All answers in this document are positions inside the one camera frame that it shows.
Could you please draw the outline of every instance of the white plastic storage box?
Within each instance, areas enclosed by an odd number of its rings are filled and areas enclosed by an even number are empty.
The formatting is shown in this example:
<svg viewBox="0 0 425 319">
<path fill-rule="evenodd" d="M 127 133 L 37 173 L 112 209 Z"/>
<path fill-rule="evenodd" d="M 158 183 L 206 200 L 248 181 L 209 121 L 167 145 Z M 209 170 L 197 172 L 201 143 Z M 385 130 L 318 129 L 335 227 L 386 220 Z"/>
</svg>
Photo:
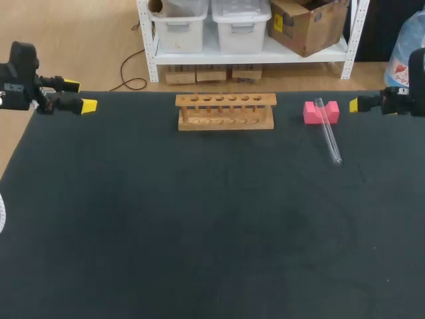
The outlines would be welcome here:
<svg viewBox="0 0 425 319">
<path fill-rule="evenodd" d="M 191 17 L 154 17 L 159 45 L 166 53 L 194 53 L 203 49 L 204 20 L 207 17 L 208 0 L 170 1 L 175 5 L 189 8 Z"/>
<path fill-rule="evenodd" d="M 221 53 L 261 53 L 266 23 L 272 17 L 268 0 L 212 0 L 212 3 Z"/>
</svg>

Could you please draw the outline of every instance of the yellow tip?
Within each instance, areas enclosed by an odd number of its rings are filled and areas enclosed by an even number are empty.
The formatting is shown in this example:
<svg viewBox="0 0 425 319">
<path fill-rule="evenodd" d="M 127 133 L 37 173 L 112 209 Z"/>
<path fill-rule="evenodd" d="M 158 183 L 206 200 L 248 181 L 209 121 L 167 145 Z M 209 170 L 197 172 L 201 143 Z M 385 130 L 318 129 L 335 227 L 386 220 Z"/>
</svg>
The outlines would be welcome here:
<svg viewBox="0 0 425 319">
<path fill-rule="evenodd" d="M 78 93 L 80 93 L 81 84 L 79 82 L 74 81 L 74 80 L 70 80 L 68 78 L 64 78 L 64 80 L 65 80 L 65 82 L 68 82 L 68 83 L 77 83 L 78 84 Z"/>
<path fill-rule="evenodd" d="M 98 101 L 82 99 L 81 114 L 95 112 L 98 107 Z"/>
<path fill-rule="evenodd" d="M 358 102 L 357 98 L 350 102 L 350 113 L 355 113 L 359 111 L 359 109 L 357 108 L 357 105 L 358 105 L 357 102 Z"/>
</svg>

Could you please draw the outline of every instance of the wooden test tube rack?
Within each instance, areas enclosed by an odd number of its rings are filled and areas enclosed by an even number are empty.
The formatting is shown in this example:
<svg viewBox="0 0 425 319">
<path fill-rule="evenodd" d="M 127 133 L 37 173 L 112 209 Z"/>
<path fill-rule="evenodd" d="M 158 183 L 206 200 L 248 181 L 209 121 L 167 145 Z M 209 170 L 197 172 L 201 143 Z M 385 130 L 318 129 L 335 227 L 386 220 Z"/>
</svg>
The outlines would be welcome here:
<svg viewBox="0 0 425 319">
<path fill-rule="evenodd" d="M 179 131 L 272 130 L 276 95 L 180 94 Z"/>
</svg>

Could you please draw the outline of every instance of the wooden floor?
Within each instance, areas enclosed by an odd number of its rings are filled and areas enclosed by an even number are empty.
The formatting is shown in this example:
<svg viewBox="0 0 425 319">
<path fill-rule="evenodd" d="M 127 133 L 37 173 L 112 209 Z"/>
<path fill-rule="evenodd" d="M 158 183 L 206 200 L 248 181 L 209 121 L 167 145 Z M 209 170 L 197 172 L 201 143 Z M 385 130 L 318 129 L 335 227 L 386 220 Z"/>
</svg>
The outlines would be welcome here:
<svg viewBox="0 0 425 319">
<path fill-rule="evenodd" d="M 138 21 L 135 0 L 0 1 L 0 12 L 1 62 L 8 60 L 13 41 L 32 43 L 38 51 L 40 75 L 78 80 L 83 90 L 105 91 L 120 84 L 121 63 L 143 48 L 140 30 L 131 31 Z M 269 65 L 264 79 L 256 86 L 148 83 L 146 90 L 278 92 L 377 90 L 384 86 L 385 63 L 357 63 L 351 80 L 339 79 L 341 67 L 341 63 Z M 143 54 L 128 62 L 124 75 L 149 81 Z M 31 112 L 0 111 L 0 175 L 30 117 Z"/>
</svg>

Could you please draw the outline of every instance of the label on box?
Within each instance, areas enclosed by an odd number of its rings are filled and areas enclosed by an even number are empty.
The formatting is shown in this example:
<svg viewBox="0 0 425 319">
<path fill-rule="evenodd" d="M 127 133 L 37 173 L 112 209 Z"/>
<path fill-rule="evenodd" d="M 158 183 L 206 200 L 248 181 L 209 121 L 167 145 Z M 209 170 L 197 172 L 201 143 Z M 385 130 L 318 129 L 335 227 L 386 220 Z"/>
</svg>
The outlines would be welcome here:
<svg viewBox="0 0 425 319">
<path fill-rule="evenodd" d="M 284 31 L 284 18 L 277 13 L 274 14 L 274 28 L 279 32 Z"/>
<path fill-rule="evenodd" d="M 409 86 L 409 67 L 401 63 L 397 58 L 393 58 L 390 75 L 397 83 Z"/>
</svg>

